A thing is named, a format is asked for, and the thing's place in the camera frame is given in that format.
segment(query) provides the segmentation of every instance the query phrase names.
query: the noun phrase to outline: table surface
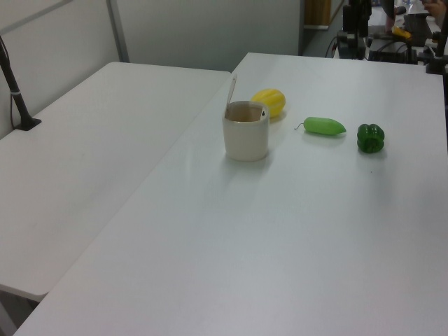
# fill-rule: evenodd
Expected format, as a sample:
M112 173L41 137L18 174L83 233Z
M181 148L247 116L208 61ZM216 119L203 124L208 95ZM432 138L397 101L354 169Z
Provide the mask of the table surface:
M225 156L227 80L17 336L447 334L442 78L257 54L235 73L234 101L287 98L269 155ZM347 133L295 131L309 116ZM358 151L363 123L382 152Z
M41 300L229 73L111 63L0 141L0 290Z

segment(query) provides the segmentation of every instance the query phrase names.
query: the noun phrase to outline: green cucumber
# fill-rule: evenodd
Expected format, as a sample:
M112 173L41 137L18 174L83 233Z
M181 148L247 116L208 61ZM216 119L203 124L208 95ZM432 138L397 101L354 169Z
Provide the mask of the green cucumber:
M303 127L305 127L308 132L324 135L336 135L346 132L343 124L328 118L308 117L303 122Z

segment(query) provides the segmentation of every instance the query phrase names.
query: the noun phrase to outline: white cup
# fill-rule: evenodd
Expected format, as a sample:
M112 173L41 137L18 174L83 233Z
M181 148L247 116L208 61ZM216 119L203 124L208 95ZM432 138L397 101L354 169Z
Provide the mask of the white cup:
M267 154L269 108L256 101L235 101L223 115L227 155L238 161L257 161Z

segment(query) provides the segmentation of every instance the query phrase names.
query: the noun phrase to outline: green pepper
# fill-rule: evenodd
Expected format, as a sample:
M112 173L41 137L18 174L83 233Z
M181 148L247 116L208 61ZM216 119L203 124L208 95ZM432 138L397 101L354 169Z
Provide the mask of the green pepper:
M328 118L308 117L303 122L303 127L308 132L325 135L336 135L346 132L343 124Z
M384 131L376 124L358 128L358 147L364 153L376 153L384 147Z

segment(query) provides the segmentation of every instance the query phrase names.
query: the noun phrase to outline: plastic lemon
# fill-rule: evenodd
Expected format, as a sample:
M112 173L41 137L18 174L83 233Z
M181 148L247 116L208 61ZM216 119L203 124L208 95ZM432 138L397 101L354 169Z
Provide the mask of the plastic lemon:
M277 117L286 104L285 95L277 89L261 90L252 97L251 101L267 105L267 107L269 107L269 115L271 118Z

